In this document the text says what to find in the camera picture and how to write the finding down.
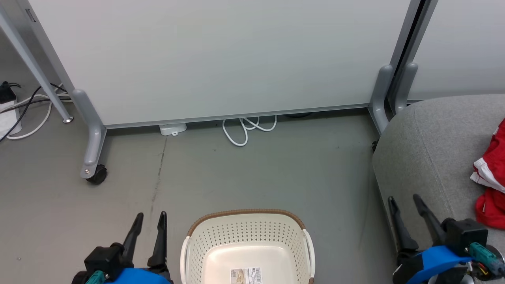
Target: white cable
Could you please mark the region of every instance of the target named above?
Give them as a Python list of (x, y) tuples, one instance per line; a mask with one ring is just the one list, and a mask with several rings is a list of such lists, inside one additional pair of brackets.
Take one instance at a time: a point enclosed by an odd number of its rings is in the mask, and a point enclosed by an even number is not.
[[(244, 119), (250, 123), (252, 125), (252, 127), (247, 127), (246, 125), (244, 125)], [(245, 135), (245, 141), (244, 143), (237, 143), (235, 142), (231, 137), (230, 135), (228, 134), (228, 132), (226, 131), (226, 127), (225, 127), (225, 122), (226, 122), (226, 119), (223, 119), (223, 131), (224, 131), (224, 134), (226, 135), (226, 137), (228, 137), (228, 140), (230, 140), (230, 142), (232, 142), (235, 146), (239, 146), (239, 147), (242, 147), (242, 146), (245, 146), (247, 144), (247, 141), (249, 140), (249, 137), (247, 135), (247, 131), (248, 130), (254, 130), (254, 129), (259, 129), (261, 131), (265, 131), (265, 132), (270, 132), (272, 130), (274, 130), (275, 126), (277, 125), (277, 116), (275, 116), (275, 120), (274, 120), (274, 125), (272, 126), (272, 128), (270, 129), (264, 129), (262, 128), (261, 126), (259, 126), (260, 124), (260, 117), (258, 117), (258, 121), (256, 123), (250, 121), (249, 119), (243, 117), (243, 118), (239, 118), (238, 119), (240, 121), (240, 124), (242, 125), (242, 129), (244, 130), (244, 135)]]
[[(61, 93), (61, 94), (57, 94), (59, 97), (64, 97), (64, 96), (68, 96), (67, 93)], [(46, 99), (49, 99), (49, 96), (46, 96), (44, 94), (36, 94), (34, 97), (43, 97), (43, 98), (46, 98)], [(14, 106), (18, 106), (24, 102), (27, 102), (29, 101), (30, 98), (26, 99), (26, 100), (23, 100), (13, 106), (9, 106), (8, 108), (12, 108)], [(23, 139), (23, 138), (26, 138), (32, 134), (34, 134), (35, 132), (37, 132), (43, 125), (44, 123), (47, 121), (47, 119), (49, 118), (49, 115), (51, 114), (51, 108), (53, 107), (53, 103), (50, 101), (49, 102), (49, 108), (47, 109), (47, 114), (45, 115), (44, 119), (42, 120), (42, 122), (34, 129), (32, 130), (31, 132), (25, 134), (25, 135), (21, 135), (21, 136), (7, 136), (7, 139), (10, 139), (10, 140), (19, 140), (19, 139)]]

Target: gray sofa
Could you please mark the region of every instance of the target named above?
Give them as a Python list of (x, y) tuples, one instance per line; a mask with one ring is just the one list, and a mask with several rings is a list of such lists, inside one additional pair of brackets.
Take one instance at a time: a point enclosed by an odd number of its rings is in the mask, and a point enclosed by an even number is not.
[[(386, 127), (373, 156), (382, 200), (388, 208), (387, 198), (395, 198), (421, 249), (431, 238), (412, 195), (419, 194), (440, 221), (475, 219), (485, 187), (470, 180), (472, 164), (504, 118), (505, 95), (460, 96), (412, 104)], [(490, 229), (488, 243), (505, 254), (505, 231)]]

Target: plastic basket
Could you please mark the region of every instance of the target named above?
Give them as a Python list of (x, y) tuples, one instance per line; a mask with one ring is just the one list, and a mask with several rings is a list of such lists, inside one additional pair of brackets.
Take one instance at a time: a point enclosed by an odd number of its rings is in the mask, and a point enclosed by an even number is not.
[(182, 284), (312, 284), (316, 270), (305, 225), (284, 210), (206, 215), (182, 245)]

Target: barcode label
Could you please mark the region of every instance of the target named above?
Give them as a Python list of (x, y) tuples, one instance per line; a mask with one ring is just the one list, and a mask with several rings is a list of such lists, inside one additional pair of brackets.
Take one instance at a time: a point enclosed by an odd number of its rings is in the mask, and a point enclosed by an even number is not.
[(262, 284), (261, 282), (261, 268), (253, 268), (256, 271), (256, 284)]
[(238, 268), (230, 271), (231, 284), (263, 284), (260, 267)]

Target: gray floor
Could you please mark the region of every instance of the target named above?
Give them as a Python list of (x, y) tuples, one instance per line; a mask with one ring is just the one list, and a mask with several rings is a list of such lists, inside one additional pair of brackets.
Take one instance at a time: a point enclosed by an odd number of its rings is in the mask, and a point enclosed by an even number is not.
[[(37, 83), (13, 64), (21, 71), (2, 67), (0, 80), (21, 83), (25, 96)], [(102, 154), (109, 176), (93, 186), (79, 177), (86, 127), (66, 106), (72, 123), (54, 111), (35, 135), (0, 144), (2, 282), (70, 283), (95, 246), (122, 242), (138, 212), (145, 218), (134, 263), (144, 266), (165, 210), (168, 265), (180, 283), (180, 247), (191, 224), (242, 208), (298, 215), (314, 241), (317, 283), (391, 282), (393, 245), (371, 169), (377, 134), (366, 111), (282, 118), (272, 132), (249, 132), (243, 148), (219, 122), (190, 124), (177, 137), (156, 127), (112, 130)], [(46, 108), (30, 108), (21, 133)], [(236, 122), (230, 133), (242, 139)]]

